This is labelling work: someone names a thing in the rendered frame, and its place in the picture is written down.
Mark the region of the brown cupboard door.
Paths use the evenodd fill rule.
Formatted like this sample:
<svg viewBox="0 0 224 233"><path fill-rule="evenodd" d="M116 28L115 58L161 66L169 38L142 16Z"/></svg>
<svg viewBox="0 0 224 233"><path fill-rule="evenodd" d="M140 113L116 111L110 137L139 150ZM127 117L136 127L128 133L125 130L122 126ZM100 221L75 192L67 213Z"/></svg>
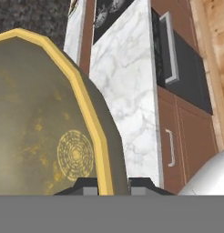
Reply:
<svg viewBox="0 0 224 233"><path fill-rule="evenodd" d="M201 167L219 151L211 115L186 100L158 87L164 189L177 194ZM175 159L171 162L169 136L173 133Z"/></svg>

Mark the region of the white round object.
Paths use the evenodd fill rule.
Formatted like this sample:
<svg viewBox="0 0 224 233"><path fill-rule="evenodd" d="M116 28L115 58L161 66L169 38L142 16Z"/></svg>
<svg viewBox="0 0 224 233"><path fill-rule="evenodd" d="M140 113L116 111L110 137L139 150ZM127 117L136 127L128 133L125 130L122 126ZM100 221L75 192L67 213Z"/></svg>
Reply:
<svg viewBox="0 0 224 233"><path fill-rule="evenodd" d="M206 162L179 196L224 196L224 150Z"/></svg>

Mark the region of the brown cupboard side panel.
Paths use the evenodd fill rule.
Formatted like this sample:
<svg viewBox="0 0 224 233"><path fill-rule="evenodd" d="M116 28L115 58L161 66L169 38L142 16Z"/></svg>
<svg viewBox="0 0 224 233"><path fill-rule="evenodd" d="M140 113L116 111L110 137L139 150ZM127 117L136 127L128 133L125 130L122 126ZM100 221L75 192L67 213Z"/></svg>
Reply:
<svg viewBox="0 0 224 233"><path fill-rule="evenodd" d="M86 8L83 24L83 35L80 50L79 67L84 74L89 74L91 47L93 41L93 24L95 16L96 0L86 0Z"/></svg>

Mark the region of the black oven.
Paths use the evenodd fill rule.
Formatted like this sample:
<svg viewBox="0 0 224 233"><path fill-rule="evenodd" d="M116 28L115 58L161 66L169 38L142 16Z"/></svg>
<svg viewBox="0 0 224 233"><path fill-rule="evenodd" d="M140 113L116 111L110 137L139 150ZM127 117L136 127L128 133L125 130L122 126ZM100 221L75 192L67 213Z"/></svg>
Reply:
<svg viewBox="0 0 224 233"><path fill-rule="evenodd" d="M157 84L212 115L202 57L176 31L173 32L179 81L171 84L165 82L171 76L166 22L159 20L160 14L154 8L151 8L151 16Z"/></svg>

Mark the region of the black hob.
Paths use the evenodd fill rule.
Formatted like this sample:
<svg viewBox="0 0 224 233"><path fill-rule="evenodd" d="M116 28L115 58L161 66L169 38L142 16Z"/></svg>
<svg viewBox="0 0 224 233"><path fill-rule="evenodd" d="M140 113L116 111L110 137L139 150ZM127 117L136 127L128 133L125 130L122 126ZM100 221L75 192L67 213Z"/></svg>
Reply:
<svg viewBox="0 0 224 233"><path fill-rule="evenodd" d="M96 0L93 44L111 27L135 0Z"/></svg>

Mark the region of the olive bowl with yellow rim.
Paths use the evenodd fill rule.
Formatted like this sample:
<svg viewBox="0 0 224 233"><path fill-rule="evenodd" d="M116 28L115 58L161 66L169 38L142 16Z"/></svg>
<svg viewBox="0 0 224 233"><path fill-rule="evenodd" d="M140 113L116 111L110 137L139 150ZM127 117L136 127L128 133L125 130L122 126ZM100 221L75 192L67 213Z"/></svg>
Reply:
<svg viewBox="0 0 224 233"><path fill-rule="evenodd" d="M52 196L96 177L126 195L121 136L93 82L46 36L0 34L0 196Z"/></svg>

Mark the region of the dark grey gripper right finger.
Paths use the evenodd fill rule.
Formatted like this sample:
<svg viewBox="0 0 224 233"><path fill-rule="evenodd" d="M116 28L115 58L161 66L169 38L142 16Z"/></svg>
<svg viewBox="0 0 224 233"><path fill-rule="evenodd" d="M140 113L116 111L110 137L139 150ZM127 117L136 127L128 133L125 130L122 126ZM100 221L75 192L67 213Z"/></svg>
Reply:
<svg viewBox="0 0 224 233"><path fill-rule="evenodd" d="M131 196L172 196L172 193L156 187L149 177L130 177L128 179Z"/></svg>

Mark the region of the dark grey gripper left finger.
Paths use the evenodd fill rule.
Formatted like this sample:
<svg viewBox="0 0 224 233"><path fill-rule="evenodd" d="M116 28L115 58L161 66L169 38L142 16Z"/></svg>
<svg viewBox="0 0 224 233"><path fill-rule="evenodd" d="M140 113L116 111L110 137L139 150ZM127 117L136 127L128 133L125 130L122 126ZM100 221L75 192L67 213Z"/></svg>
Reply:
<svg viewBox="0 0 224 233"><path fill-rule="evenodd" d="M97 196L97 178L96 177L79 177L74 186L66 188L56 193L56 196Z"/></svg>

